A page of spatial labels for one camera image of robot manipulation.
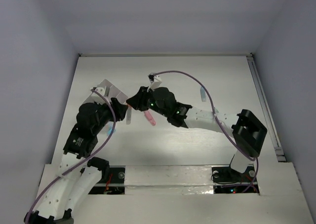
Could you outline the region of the light blue highlighter marker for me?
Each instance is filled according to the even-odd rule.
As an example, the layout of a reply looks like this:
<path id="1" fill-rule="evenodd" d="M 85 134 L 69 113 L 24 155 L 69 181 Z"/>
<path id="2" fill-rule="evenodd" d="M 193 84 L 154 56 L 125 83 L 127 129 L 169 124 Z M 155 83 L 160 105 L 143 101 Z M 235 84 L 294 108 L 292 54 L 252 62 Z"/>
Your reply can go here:
<path id="1" fill-rule="evenodd" d="M 201 101 L 202 102 L 206 102 L 207 101 L 206 91 L 205 91 L 205 89 L 202 86 L 200 87 L 200 96 L 201 96 Z"/>

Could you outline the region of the mint green highlighter marker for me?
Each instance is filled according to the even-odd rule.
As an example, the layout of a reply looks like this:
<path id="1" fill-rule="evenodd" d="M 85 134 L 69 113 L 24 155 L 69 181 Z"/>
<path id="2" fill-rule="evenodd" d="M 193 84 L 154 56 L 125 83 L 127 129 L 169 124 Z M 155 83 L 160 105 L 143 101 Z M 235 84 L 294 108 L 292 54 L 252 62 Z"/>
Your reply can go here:
<path id="1" fill-rule="evenodd" d="M 132 107 L 128 107 L 126 111 L 126 124 L 127 125 L 131 123 L 131 116 L 132 116 Z"/>

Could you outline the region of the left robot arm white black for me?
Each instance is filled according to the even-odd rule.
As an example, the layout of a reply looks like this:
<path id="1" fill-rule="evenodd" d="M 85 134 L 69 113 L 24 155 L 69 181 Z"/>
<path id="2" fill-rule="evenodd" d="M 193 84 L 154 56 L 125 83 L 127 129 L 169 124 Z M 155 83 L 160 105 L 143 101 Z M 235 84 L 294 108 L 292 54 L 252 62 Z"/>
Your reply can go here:
<path id="1" fill-rule="evenodd" d="M 109 103 L 89 102 L 80 106 L 56 177 L 36 198 L 41 203 L 32 205 L 24 223 L 74 223 L 74 210 L 98 182 L 110 178 L 109 162 L 94 156 L 97 135 L 107 123 L 124 120 L 127 109 L 116 98 L 111 98 Z"/>

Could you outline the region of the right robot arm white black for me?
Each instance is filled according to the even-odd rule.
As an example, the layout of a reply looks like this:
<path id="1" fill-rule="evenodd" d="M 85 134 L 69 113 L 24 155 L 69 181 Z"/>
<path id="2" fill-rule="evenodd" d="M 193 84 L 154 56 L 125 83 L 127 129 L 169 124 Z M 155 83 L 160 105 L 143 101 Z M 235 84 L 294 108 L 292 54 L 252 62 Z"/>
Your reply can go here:
<path id="1" fill-rule="evenodd" d="M 259 157 L 267 134 L 265 125 L 250 110 L 238 114 L 205 111 L 176 101 L 166 87 L 152 90 L 142 86 L 126 102 L 137 111 L 155 111 L 175 127 L 223 133 L 237 149 L 227 168 L 228 177 L 234 181 L 240 180 L 250 162 Z"/>

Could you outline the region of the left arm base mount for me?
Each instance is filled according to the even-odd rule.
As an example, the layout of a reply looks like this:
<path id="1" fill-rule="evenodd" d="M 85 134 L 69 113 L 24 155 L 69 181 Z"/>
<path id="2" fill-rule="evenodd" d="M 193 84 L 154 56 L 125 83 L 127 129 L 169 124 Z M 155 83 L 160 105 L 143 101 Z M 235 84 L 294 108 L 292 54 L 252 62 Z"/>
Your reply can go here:
<path id="1" fill-rule="evenodd" d="M 125 194 L 125 166 L 110 166 L 109 161 L 98 157 L 91 158 L 88 167 L 93 166 L 101 171 L 101 180 L 98 181 L 88 194 Z"/>

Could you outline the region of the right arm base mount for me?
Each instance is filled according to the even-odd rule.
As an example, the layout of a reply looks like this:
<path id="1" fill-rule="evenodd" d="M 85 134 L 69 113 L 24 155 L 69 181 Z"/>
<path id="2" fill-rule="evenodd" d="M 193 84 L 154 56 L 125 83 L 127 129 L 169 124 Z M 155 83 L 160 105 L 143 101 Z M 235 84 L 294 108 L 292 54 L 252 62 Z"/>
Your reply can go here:
<path id="1" fill-rule="evenodd" d="M 259 160 L 250 163 L 246 158 L 232 158 L 228 165 L 211 168 L 215 194 L 256 193 L 259 194 L 257 175 Z"/>

